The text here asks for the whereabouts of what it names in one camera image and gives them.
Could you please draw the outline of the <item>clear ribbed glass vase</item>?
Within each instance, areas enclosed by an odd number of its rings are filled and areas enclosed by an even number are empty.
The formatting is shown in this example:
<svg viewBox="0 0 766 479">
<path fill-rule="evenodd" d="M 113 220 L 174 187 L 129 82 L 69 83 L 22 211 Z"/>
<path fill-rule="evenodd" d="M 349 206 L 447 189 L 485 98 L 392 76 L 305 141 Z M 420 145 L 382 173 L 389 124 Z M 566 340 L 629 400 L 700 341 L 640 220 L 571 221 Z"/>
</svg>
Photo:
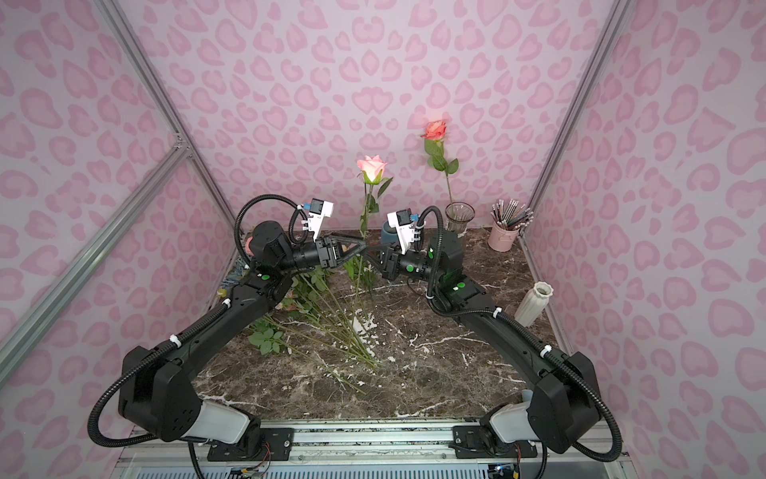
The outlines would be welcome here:
<svg viewBox="0 0 766 479">
<path fill-rule="evenodd" d="M 459 238 L 466 234 L 468 225 L 476 216 L 475 209 L 465 202 L 453 202 L 445 209 L 447 218 L 447 230 L 455 233 Z"/>
</svg>

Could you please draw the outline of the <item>light pink rose with stem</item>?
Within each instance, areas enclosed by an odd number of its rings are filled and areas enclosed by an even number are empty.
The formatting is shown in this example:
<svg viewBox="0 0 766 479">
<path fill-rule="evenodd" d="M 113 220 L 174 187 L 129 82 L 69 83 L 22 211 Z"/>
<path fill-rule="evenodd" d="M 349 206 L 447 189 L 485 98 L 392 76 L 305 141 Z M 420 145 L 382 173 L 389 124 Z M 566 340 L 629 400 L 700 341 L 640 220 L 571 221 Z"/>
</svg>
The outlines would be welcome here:
<svg viewBox="0 0 766 479">
<path fill-rule="evenodd" d="M 357 161 L 363 179 L 363 203 L 359 222 L 359 233 L 364 240 L 369 234 L 370 219 L 379 212 L 378 198 L 386 191 L 392 179 L 385 176 L 387 164 L 378 156 L 366 156 Z M 364 257 L 357 257 L 351 263 L 350 270 L 356 290 L 359 293 L 372 293 L 375 277 L 372 267 Z"/>
</svg>

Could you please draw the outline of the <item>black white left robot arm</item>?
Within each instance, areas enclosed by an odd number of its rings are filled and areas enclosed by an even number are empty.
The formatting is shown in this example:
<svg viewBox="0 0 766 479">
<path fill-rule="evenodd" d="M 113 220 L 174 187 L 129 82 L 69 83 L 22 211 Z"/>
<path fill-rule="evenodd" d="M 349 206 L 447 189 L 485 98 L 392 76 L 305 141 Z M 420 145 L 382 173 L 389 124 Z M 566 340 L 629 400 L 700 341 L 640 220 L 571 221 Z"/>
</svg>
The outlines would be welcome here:
<svg viewBox="0 0 766 479">
<path fill-rule="evenodd" d="M 340 267 L 364 252 L 364 239 L 320 235 L 330 209 L 321 200 L 299 205 L 275 194 L 247 202 L 233 226 L 245 276 L 180 333 L 126 355 L 121 377 L 89 415 L 90 439 L 107 448 L 151 440 L 207 443 L 211 453 L 225 459 L 267 459 L 270 449 L 261 420 L 234 406 L 201 399 L 193 381 L 232 339 L 282 302 L 294 277 Z"/>
</svg>

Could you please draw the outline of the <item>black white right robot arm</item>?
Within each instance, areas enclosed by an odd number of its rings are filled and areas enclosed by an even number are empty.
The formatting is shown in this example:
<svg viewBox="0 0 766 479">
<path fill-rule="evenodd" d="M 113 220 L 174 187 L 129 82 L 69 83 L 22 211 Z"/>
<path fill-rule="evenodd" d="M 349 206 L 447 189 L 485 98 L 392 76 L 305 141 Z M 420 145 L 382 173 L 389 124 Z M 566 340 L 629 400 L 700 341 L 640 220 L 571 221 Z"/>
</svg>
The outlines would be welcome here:
<svg viewBox="0 0 766 479">
<path fill-rule="evenodd" d="M 582 353 L 568 355 L 512 319 L 462 267 L 457 236 L 438 225 L 428 245 L 402 251 L 394 243 L 366 247 L 363 257 L 385 279 L 409 275 L 426 281 L 426 303 L 453 319 L 506 359 L 532 391 L 530 400 L 500 405 L 481 420 L 484 448 L 501 454 L 518 441 L 569 449 L 604 463 L 622 456 L 616 417 L 602 399 L 596 371 Z"/>
</svg>

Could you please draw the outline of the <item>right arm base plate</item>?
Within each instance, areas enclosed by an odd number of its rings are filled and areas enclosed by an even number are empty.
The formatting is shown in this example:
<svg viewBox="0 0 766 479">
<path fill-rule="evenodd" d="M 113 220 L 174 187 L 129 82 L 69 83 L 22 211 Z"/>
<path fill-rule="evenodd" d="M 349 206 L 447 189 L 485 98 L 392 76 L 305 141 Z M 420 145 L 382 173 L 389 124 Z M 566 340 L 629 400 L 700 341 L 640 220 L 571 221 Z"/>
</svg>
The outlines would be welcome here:
<svg viewBox="0 0 766 479">
<path fill-rule="evenodd" d="M 489 427 L 475 423 L 452 428 L 449 447 L 458 459 L 526 459 L 539 456 L 535 445 L 526 440 L 506 443 Z"/>
</svg>

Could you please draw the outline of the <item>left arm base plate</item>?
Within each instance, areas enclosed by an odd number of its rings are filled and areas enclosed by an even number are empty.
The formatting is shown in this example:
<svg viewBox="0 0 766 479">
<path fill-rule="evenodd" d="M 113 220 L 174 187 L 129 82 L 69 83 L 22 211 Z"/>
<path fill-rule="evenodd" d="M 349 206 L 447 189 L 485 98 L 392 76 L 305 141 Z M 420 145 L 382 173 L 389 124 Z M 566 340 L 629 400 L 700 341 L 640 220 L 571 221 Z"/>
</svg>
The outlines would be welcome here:
<svg viewBox="0 0 766 479">
<path fill-rule="evenodd" d="M 294 433 L 293 428 L 257 427 L 247 431 L 235 444 L 213 441 L 207 453 L 207 461 L 287 461 L 293 447 Z"/>
</svg>

